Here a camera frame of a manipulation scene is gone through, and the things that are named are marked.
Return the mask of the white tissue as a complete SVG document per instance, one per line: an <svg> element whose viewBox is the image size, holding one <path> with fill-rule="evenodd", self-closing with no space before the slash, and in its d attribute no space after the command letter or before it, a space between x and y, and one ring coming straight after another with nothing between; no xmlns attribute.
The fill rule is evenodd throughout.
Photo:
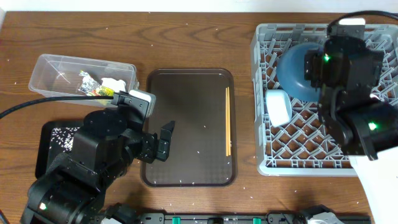
<svg viewBox="0 0 398 224"><path fill-rule="evenodd" d="M102 78L102 86L112 89L115 93L126 91L126 83L124 80L116 80L114 78Z"/></svg>

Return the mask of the wooden chopstick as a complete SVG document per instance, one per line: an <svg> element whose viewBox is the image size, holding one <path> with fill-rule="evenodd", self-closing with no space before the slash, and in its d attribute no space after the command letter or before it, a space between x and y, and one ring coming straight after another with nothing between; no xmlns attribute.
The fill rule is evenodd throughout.
<svg viewBox="0 0 398 224"><path fill-rule="evenodd" d="M227 142L227 147L228 147L228 153L227 155L231 155L231 103L230 103L230 89L229 86L226 88L226 119L227 119L227 137L228 137L228 142Z"/></svg>
<svg viewBox="0 0 398 224"><path fill-rule="evenodd" d="M227 115L226 115L226 88L225 88L225 136L226 136L226 157L228 157L227 153L228 153L228 147L227 147L227 142L228 142L228 137L227 137Z"/></svg>

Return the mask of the foil snack wrapper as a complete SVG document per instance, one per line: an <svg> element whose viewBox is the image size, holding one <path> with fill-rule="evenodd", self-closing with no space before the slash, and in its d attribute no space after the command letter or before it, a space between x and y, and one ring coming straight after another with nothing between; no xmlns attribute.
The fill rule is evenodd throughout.
<svg viewBox="0 0 398 224"><path fill-rule="evenodd" d="M81 71L79 76L83 77L78 91L88 96L113 96L114 90L100 85L89 73Z"/></svg>

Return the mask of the light blue rice bowl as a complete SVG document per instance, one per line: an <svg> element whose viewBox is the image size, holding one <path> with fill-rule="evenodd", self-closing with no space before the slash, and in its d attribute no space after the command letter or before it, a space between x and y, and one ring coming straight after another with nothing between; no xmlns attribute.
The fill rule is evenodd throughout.
<svg viewBox="0 0 398 224"><path fill-rule="evenodd" d="M285 125L292 119L290 97L284 90L267 90L266 107L274 127Z"/></svg>

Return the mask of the dark blue plate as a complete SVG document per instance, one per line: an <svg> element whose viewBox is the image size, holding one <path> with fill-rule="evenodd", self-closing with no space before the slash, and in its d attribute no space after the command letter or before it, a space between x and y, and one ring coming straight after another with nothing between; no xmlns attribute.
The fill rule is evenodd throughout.
<svg viewBox="0 0 398 224"><path fill-rule="evenodd" d="M295 45L281 55L276 67L280 86L287 94L301 101L317 102L319 94L309 80L304 79L305 54L308 50L323 48L314 42Z"/></svg>

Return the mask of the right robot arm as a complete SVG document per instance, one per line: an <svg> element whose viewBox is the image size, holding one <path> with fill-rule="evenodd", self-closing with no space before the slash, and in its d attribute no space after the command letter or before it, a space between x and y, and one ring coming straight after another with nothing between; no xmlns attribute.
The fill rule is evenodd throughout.
<svg viewBox="0 0 398 224"><path fill-rule="evenodd" d="M323 48L305 54L304 78L320 89L318 117L349 157L374 221L397 223L397 108L371 97L384 53L366 46L365 14L397 18L359 11L330 22Z"/></svg>

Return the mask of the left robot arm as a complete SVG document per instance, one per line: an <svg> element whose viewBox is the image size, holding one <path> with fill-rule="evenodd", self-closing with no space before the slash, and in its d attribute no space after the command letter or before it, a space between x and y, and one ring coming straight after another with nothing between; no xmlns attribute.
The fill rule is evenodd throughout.
<svg viewBox="0 0 398 224"><path fill-rule="evenodd" d="M136 211L117 203L104 208L106 191L133 160L166 161L175 122L160 133L143 126L149 102L126 92L111 96L115 108L89 113L73 135L71 153L61 152L28 191L21 223L137 223Z"/></svg>

